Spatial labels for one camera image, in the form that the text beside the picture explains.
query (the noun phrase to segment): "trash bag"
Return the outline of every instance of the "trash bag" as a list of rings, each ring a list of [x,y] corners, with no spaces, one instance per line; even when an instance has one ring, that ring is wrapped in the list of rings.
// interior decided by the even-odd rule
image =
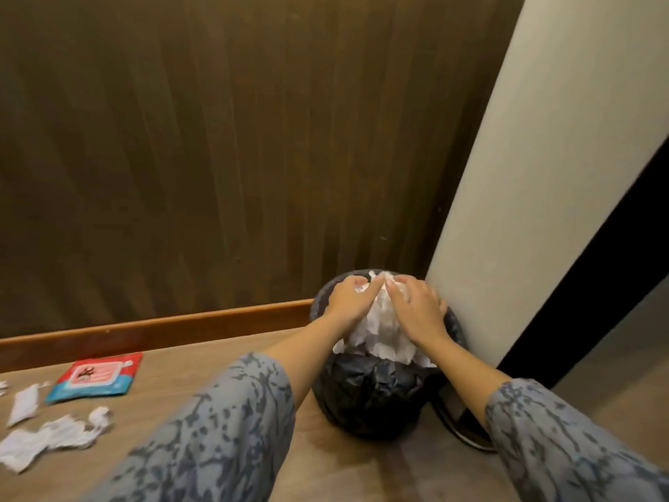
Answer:
[[[309,319],[325,311],[332,289],[349,275],[369,279],[370,269],[342,274],[316,295]],[[451,308],[444,317],[450,337],[466,348],[460,323]],[[328,421],[365,439],[392,440],[417,422],[420,411],[447,382],[438,368],[423,368],[380,359],[371,354],[331,353],[313,385],[318,406]]]

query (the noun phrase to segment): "person's left hand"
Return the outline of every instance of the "person's left hand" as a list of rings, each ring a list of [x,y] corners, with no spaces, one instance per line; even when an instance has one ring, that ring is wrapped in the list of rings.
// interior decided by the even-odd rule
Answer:
[[[381,275],[376,276],[364,292],[355,292],[355,288],[366,284],[367,279],[363,276],[347,276],[343,282],[334,286],[325,315],[342,320],[346,330],[352,328],[367,315],[384,281]]]

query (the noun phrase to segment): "gray patterned sleeve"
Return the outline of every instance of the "gray patterned sleeve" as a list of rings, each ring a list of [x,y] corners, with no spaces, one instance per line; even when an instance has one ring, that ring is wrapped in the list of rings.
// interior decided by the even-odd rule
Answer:
[[[486,421],[523,502],[669,500],[667,472],[536,381],[502,385]]]
[[[294,425],[285,372],[265,354],[248,354],[130,451],[84,500],[266,501]]]

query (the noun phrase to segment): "crumpled white paper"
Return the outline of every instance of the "crumpled white paper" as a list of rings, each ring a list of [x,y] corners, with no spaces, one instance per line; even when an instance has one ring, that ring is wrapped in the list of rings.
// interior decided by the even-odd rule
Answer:
[[[38,409],[38,390],[39,384],[33,384],[29,388],[25,388],[23,391],[19,391],[14,395],[14,406],[9,414],[7,428],[11,428],[16,423],[35,415]]]
[[[381,274],[395,282],[391,273]],[[369,275],[371,278],[376,276],[373,271],[370,271]],[[409,296],[405,285],[400,282],[395,283],[407,300]],[[363,292],[368,286],[369,283],[356,288],[356,291]],[[405,365],[415,362],[424,368],[436,366],[403,333],[397,322],[397,315],[395,315],[395,309],[385,289],[385,284],[374,299],[367,316],[353,329],[348,341],[339,340],[332,348],[332,352],[335,354],[342,352],[370,353],[381,359],[389,359]]]
[[[45,449],[85,449],[109,427],[109,409],[97,407],[88,416],[92,425],[75,420],[69,414],[56,421],[44,423],[37,432],[14,430],[0,442],[0,463],[10,470],[21,473]]]

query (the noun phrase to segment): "baseboard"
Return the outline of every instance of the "baseboard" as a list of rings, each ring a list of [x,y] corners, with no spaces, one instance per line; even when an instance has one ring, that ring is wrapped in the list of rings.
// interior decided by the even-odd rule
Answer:
[[[0,339],[0,373],[305,326],[311,299]]]

